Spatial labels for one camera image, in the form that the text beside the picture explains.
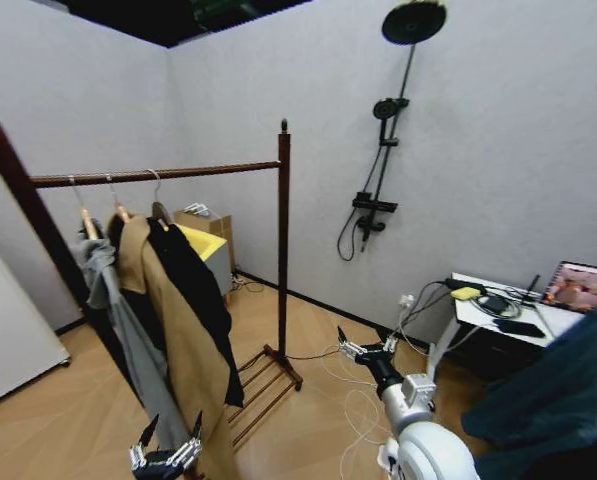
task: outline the gray jacket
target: gray jacket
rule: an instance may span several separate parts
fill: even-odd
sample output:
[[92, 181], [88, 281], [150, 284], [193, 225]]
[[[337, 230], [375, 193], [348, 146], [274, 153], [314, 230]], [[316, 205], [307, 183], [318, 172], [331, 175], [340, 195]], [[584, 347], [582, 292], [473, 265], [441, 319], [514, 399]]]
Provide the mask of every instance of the gray jacket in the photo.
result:
[[177, 449], [189, 440], [178, 406], [167, 389], [167, 362], [120, 293], [114, 269], [115, 249], [108, 240], [87, 240], [82, 236], [74, 249], [91, 294], [91, 308], [106, 309], [122, 343], [131, 380], [150, 418], [160, 415], [156, 432], [163, 449]]

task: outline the refrigerator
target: refrigerator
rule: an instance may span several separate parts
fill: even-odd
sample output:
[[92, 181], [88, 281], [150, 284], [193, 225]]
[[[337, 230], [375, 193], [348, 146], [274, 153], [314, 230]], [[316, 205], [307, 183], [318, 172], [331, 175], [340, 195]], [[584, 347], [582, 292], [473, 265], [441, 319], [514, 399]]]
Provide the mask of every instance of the refrigerator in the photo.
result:
[[0, 397], [68, 362], [69, 353], [0, 258]]

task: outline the metal hanger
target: metal hanger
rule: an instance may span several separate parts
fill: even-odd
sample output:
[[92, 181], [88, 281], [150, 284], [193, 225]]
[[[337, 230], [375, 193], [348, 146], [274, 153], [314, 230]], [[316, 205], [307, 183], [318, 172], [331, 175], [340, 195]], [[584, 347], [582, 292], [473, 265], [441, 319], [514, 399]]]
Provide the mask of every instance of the metal hanger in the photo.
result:
[[76, 193], [76, 198], [78, 199], [78, 203], [80, 204], [80, 217], [82, 218], [82, 222], [85, 225], [85, 232], [87, 232], [87, 238], [89, 240], [98, 240], [98, 232], [96, 231], [96, 227], [94, 226], [94, 222], [91, 220], [91, 216], [89, 215], [89, 210], [85, 207], [85, 202], [80, 195], [80, 191], [78, 191], [78, 187], [76, 187], [76, 180], [74, 179], [73, 175], [69, 175], [69, 183], [71, 183], [71, 187], [74, 189]]
[[116, 189], [114, 188], [114, 184], [111, 179], [111, 173], [108, 173], [106, 176], [109, 189], [111, 190], [111, 194], [114, 197], [114, 207], [116, 207], [116, 212], [118, 212], [118, 216], [122, 219], [122, 221], [127, 223], [129, 221], [129, 214], [127, 213], [127, 209], [123, 207], [122, 204], [118, 201], [118, 194], [116, 193]]
[[154, 203], [151, 204], [151, 216], [167, 226], [171, 223], [171, 218], [165, 206], [158, 200], [158, 190], [160, 190], [161, 182], [160, 175], [153, 168], [148, 168], [147, 171], [151, 172], [156, 177], [156, 180], [158, 180], [156, 190], [154, 190]]

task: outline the clothes rack rail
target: clothes rack rail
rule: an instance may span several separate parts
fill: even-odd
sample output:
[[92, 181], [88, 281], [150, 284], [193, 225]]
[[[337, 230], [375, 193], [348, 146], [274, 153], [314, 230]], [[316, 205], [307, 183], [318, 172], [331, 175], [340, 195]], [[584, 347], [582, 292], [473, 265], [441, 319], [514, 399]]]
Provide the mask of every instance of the clothes rack rail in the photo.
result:
[[[248, 432], [273, 408], [291, 388], [300, 390], [303, 379], [293, 369], [286, 356], [287, 348], [287, 263], [289, 242], [289, 179], [290, 179], [290, 148], [291, 135], [287, 131], [287, 121], [281, 122], [281, 132], [278, 134], [278, 161], [250, 163], [240, 165], [224, 165], [215, 167], [179, 168], [156, 170], [161, 179], [199, 177], [206, 175], [223, 175], [256, 170], [278, 170], [278, 349], [264, 345], [262, 350], [245, 363], [250, 365], [262, 356], [270, 358], [270, 362], [255, 373], [258, 376], [262, 370], [274, 363], [280, 367], [283, 375], [276, 375], [272, 382], [267, 382], [258, 392], [253, 393], [245, 402], [243, 409], [249, 407], [263, 391], [271, 387], [281, 377], [288, 378], [287, 384], [262, 412], [247, 425], [234, 439], [234, 445], [242, 441]], [[18, 205], [27, 217], [31, 227], [38, 235], [45, 250], [56, 265], [62, 280], [67, 285], [76, 303], [96, 334], [111, 355], [114, 363], [124, 376], [127, 383], [133, 385], [129, 377], [127, 362], [122, 346], [103, 311], [94, 310], [87, 304], [89, 289], [76, 264], [69, 247], [62, 238], [58, 227], [43, 203], [37, 189], [70, 187], [71, 178], [75, 185], [99, 185], [108, 183], [108, 173], [80, 174], [80, 175], [47, 175], [30, 177], [20, 158], [10, 143], [7, 134], [0, 125], [0, 175], [16, 199]], [[111, 173], [114, 183], [152, 181], [154, 175], [148, 171]], [[230, 423], [238, 415], [232, 415]]]

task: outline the robotic finger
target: robotic finger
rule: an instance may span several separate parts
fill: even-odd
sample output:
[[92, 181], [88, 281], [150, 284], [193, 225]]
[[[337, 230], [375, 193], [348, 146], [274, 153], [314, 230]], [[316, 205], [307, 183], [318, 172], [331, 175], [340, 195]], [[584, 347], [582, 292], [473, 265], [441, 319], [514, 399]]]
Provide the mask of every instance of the robotic finger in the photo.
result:
[[178, 450], [156, 450], [145, 453], [144, 447], [149, 444], [157, 423], [158, 415], [147, 425], [138, 443], [129, 449], [131, 473], [136, 480], [174, 480], [195, 465], [202, 451], [200, 441], [202, 412], [196, 418], [191, 440], [183, 443]]

